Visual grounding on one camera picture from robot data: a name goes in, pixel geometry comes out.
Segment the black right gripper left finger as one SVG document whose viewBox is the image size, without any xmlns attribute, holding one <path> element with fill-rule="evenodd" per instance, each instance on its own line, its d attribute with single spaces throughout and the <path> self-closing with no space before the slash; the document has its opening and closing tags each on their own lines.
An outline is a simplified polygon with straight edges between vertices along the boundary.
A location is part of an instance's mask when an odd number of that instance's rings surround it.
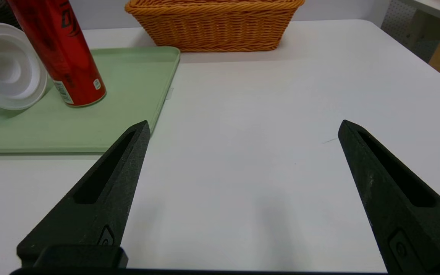
<svg viewBox="0 0 440 275">
<path fill-rule="evenodd" d="M 22 264 L 51 246 L 119 246 L 149 141 L 147 121 L 124 131 L 17 245 Z"/>
</svg>

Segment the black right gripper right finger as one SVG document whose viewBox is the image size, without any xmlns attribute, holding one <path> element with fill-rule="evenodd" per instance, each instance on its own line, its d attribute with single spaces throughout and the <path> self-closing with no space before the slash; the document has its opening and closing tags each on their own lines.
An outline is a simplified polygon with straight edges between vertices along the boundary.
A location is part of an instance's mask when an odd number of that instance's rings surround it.
<svg viewBox="0 0 440 275">
<path fill-rule="evenodd" d="M 440 195 L 358 124 L 338 139 L 389 274 L 440 274 Z"/>
</svg>

